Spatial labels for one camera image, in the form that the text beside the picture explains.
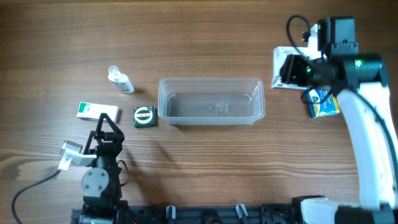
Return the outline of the clear plastic container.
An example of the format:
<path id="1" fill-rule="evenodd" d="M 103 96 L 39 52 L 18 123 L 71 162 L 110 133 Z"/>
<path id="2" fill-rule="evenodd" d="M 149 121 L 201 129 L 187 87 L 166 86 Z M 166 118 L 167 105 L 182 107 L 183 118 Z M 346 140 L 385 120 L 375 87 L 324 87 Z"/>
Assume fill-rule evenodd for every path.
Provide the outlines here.
<path id="1" fill-rule="evenodd" d="M 259 78 L 163 78 L 158 115 L 172 125 L 250 125 L 266 114 Z"/>

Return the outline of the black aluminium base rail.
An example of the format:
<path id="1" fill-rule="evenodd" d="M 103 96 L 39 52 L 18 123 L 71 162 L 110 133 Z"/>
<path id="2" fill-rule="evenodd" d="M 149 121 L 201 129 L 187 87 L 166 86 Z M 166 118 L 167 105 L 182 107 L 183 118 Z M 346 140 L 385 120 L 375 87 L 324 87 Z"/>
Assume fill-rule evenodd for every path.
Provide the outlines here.
<path id="1" fill-rule="evenodd" d="M 219 218 L 222 223 L 297 223 L 294 209 L 289 204 L 263 204 L 228 207 L 154 207 L 131 206 L 131 223 L 206 223 L 208 218 Z"/>

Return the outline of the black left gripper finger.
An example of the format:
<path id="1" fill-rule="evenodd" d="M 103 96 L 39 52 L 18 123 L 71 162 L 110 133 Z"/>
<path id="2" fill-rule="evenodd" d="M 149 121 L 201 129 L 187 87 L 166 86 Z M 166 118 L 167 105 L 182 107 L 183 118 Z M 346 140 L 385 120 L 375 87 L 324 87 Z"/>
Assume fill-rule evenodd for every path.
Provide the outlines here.
<path id="1" fill-rule="evenodd" d="M 99 118 L 98 118 L 98 123 L 96 125 L 95 129 L 95 134 L 100 134 L 101 133 L 101 128 L 103 125 L 103 120 L 106 118 L 106 113 L 101 113 Z"/>
<path id="2" fill-rule="evenodd" d="M 116 125 L 116 123 L 109 117 L 107 113 L 104 114 L 104 118 L 106 122 L 109 124 L 110 128 L 113 130 L 114 134 L 117 135 L 124 135 L 124 133 L 119 129 L 119 127 Z"/>

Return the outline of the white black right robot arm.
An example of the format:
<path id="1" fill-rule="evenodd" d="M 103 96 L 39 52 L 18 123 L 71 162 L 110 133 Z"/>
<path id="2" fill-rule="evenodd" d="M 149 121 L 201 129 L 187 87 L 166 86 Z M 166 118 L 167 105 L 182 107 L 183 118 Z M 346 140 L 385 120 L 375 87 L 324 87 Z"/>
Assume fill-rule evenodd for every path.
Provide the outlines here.
<path id="1" fill-rule="evenodd" d="M 359 202 L 336 202 L 323 195 L 295 197 L 292 223 L 396 223 L 397 135 L 390 108 L 389 77 L 378 54 L 362 54 L 352 17 L 329 17 L 307 26 L 308 47 L 274 50 L 275 88 L 303 90 L 302 101 L 326 90 L 342 112 L 354 149 L 359 177 Z"/>

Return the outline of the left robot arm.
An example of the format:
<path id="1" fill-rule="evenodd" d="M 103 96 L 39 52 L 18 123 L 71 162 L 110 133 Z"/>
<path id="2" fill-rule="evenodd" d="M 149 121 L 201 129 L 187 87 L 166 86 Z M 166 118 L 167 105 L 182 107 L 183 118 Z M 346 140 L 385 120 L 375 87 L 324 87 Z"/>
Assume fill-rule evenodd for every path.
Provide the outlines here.
<path id="1" fill-rule="evenodd" d="M 123 149 L 124 134 L 106 113 L 90 132 L 83 154 L 93 156 L 89 169 L 82 177 L 83 207 L 78 223 L 130 223 L 128 202 L 122 200 L 122 184 L 117 156 Z"/>

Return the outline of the white green medicine box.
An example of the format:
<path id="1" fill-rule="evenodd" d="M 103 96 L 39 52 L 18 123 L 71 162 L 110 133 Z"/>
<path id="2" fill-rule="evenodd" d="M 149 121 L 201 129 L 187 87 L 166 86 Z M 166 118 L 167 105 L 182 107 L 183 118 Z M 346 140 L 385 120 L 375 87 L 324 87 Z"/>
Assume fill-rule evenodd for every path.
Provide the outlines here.
<path id="1" fill-rule="evenodd" d="M 101 113 L 106 113 L 111 120 L 116 123 L 118 120 L 119 108 L 111 105 L 80 102 L 76 116 L 84 120 L 97 121 Z"/>

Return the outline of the blue yellow cough drops bag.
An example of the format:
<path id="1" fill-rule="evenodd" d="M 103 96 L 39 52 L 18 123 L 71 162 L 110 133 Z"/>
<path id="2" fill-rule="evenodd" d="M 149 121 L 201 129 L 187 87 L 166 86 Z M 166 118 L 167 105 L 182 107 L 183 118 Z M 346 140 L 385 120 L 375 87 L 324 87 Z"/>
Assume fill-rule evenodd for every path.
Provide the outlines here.
<path id="1" fill-rule="evenodd" d="M 307 89 L 304 102 L 309 104 L 312 118 L 333 116 L 340 113 L 337 100 L 330 91 Z"/>

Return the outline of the white lotion bottle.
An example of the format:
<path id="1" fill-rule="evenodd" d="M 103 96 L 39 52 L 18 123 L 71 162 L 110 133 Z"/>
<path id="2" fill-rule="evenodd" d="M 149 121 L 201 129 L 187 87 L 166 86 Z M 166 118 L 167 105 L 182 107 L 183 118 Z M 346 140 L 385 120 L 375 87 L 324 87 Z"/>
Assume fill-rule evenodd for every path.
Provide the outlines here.
<path id="1" fill-rule="evenodd" d="M 117 66 L 113 65 L 108 68 L 108 80 L 120 93 L 131 94 L 134 92 L 134 87 L 128 76 L 122 73 Z"/>

